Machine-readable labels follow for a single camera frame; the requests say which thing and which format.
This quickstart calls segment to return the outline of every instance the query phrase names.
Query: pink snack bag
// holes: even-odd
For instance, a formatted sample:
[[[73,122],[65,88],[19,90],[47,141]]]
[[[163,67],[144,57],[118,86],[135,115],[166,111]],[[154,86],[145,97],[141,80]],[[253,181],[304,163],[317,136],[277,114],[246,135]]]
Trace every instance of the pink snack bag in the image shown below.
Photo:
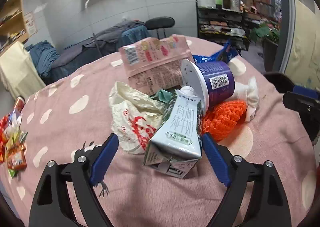
[[[145,94],[182,85],[181,60],[193,61],[186,38],[146,38],[119,49],[129,85]]]

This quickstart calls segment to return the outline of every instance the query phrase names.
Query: orange mesh sponge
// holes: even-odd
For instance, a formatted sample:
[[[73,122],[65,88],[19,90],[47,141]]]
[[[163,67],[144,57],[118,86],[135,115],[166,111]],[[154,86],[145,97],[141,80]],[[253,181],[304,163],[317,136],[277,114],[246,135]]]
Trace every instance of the orange mesh sponge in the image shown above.
[[[247,104],[243,100],[218,104],[202,119],[202,133],[209,132],[217,142],[225,139],[246,109]]]

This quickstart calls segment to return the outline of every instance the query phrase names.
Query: metal screw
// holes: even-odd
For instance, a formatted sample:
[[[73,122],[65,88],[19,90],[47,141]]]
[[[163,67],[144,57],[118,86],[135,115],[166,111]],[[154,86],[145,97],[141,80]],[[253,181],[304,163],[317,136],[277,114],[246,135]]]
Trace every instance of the metal screw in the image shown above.
[[[83,163],[87,158],[85,156],[78,157],[78,162]]]
[[[236,162],[242,162],[242,157],[241,156],[234,156],[233,160]]]
[[[51,160],[51,161],[49,161],[49,162],[47,163],[47,166],[48,166],[48,167],[52,167],[52,166],[54,166],[54,164],[55,164],[55,162],[54,162],[53,160]]]
[[[273,167],[273,163],[269,160],[266,161],[266,166]]]

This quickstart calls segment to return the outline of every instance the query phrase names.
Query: polka dot tablecloth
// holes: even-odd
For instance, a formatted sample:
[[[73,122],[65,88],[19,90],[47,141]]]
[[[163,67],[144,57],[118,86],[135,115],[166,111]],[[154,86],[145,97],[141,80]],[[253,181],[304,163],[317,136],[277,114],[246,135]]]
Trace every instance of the polka dot tablecloth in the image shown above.
[[[222,48],[198,38],[187,39],[193,54],[211,55]],[[28,167],[12,179],[6,165],[0,166],[1,182],[26,226],[47,162],[71,163],[84,143],[86,149],[92,149],[111,133],[108,95],[115,81],[128,81],[119,59],[119,53],[114,53],[87,64],[29,98],[21,124],[29,132],[25,152]],[[250,77],[256,77],[260,105],[251,122],[237,125],[220,144],[248,162],[273,161],[287,194],[292,226],[297,226],[312,203],[316,187],[311,141],[298,114],[284,107],[282,95],[249,63],[238,56],[230,68],[240,83],[247,84]],[[105,175],[110,194],[100,197],[99,202],[115,227],[208,224],[226,188],[218,182],[204,152],[185,179],[163,175],[142,163],[143,156],[119,149]],[[76,218],[85,225],[72,184],[68,189]],[[99,195],[102,187],[94,190]],[[236,224],[243,220],[251,190],[248,184]]]

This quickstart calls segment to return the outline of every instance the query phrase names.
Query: black bottle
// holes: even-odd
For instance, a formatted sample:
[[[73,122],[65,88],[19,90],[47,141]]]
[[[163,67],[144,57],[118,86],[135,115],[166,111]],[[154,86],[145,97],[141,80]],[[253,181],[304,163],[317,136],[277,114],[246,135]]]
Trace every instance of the black bottle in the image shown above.
[[[222,0],[223,8],[231,9],[231,0]]]

